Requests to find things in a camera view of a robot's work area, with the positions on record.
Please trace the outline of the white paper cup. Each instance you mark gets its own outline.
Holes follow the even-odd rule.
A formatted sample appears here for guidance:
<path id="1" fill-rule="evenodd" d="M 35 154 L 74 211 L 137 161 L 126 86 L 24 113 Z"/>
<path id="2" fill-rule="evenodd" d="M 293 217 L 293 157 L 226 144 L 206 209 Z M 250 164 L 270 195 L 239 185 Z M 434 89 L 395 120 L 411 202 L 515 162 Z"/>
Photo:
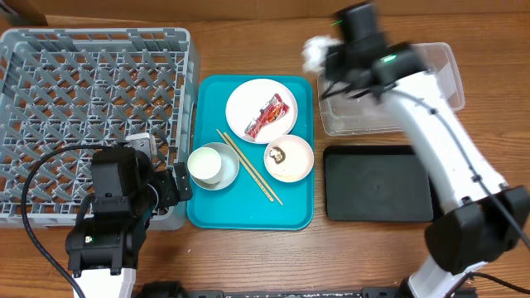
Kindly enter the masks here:
<path id="1" fill-rule="evenodd" d="M 211 185 L 221 180 L 222 160 L 213 148 L 201 147 L 194 150 L 188 158 L 187 166 L 195 180 Z"/>

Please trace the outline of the grey shallow bowl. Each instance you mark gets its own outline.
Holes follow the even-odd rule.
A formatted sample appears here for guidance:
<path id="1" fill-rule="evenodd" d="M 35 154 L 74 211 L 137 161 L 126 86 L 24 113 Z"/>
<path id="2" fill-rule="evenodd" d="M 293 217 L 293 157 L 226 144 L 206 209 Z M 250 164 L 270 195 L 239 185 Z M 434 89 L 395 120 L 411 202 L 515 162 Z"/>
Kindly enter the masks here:
<path id="1" fill-rule="evenodd" d="M 220 181 L 215 184 L 207 184 L 193 177 L 193 181 L 205 190 L 222 190 L 231 185 L 239 173 L 239 158 L 236 151 L 227 144 L 211 142 L 205 147 L 216 150 L 221 158 Z"/>

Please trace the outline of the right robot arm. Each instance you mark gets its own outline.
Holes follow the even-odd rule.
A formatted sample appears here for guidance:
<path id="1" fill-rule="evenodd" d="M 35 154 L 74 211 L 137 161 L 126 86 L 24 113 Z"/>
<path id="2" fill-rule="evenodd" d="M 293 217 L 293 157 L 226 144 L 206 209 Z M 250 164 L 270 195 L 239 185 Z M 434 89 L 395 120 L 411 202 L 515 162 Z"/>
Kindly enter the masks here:
<path id="1" fill-rule="evenodd" d="M 483 266 L 528 242 L 528 191 L 510 186 L 479 152 L 417 50 L 387 43 L 373 3 L 343 8 L 335 20 L 343 40 L 325 53 L 325 77 L 342 84 L 343 94 L 373 95 L 394 116 L 442 210 L 425 231 L 428 258 L 397 295 L 452 296 Z"/>

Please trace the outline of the white napkin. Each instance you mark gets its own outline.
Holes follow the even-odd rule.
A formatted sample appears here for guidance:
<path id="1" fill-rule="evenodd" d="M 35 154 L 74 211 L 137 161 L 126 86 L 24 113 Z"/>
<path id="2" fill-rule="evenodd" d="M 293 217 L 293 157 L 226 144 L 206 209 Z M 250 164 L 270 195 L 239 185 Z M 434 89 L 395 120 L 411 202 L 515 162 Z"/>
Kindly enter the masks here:
<path id="1" fill-rule="evenodd" d="M 303 71 L 320 74 L 325 68 L 324 63 L 329 48 L 341 44 L 342 41 L 331 36 L 314 36 L 307 40 L 301 53 L 304 59 Z"/>

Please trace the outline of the red snack wrapper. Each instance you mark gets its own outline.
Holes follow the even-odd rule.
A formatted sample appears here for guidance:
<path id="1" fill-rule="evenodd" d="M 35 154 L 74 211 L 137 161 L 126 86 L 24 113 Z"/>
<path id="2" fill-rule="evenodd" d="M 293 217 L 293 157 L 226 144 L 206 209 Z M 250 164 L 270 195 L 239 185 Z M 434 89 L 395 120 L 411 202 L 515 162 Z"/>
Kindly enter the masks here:
<path id="1" fill-rule="evenodd" d="M 284 103 L 279 94 L 274 94 L 252 118 L 244 133 L 255 139 L 263 127 L 276 122 L 289 112 L 290 107 Z"/>

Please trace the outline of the brown food scrap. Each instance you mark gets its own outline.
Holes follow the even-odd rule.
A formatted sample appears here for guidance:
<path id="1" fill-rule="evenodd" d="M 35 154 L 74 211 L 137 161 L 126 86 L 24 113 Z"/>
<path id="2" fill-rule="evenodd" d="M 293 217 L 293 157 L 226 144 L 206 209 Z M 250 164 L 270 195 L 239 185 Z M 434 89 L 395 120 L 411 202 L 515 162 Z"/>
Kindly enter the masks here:
<path id="1" fill-rule="evenodd" d="M 285 161 L 286 153 L 280 147 L 272 147 L 268 156 L 278 165 Z"/>

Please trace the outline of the pink bowl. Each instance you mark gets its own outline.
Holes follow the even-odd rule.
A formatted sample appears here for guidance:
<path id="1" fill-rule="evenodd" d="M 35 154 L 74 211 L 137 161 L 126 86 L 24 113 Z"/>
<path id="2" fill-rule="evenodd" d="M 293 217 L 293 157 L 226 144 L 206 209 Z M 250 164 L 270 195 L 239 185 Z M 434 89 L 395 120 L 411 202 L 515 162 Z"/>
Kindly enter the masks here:
<path id="1" fill-rule="evenodd" d="M 280 147 L 286 159 L 276 164 L 268 153 L 272 147 Z M 304 179 L 314 165 L 314 153 L 310 144 L 295 135 L 284 135 L 270 142 L 264 152 L 264 165 L 268 173 L 281 182 L 294 183 Z"/>

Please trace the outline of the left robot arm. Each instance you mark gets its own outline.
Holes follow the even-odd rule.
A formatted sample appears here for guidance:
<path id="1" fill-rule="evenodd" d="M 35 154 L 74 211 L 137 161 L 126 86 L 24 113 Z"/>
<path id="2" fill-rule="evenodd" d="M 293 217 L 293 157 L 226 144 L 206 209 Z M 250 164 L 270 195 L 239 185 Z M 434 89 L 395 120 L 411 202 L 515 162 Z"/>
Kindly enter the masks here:
<path id="1" fill-rule="evenodd" d="M 191 199 L 183 162 L 158 171 L 148 154 L 115 146 L 93 155 L 93 191 L 65 240 L 76 297 L 130 297 L 152 214 Z"/>

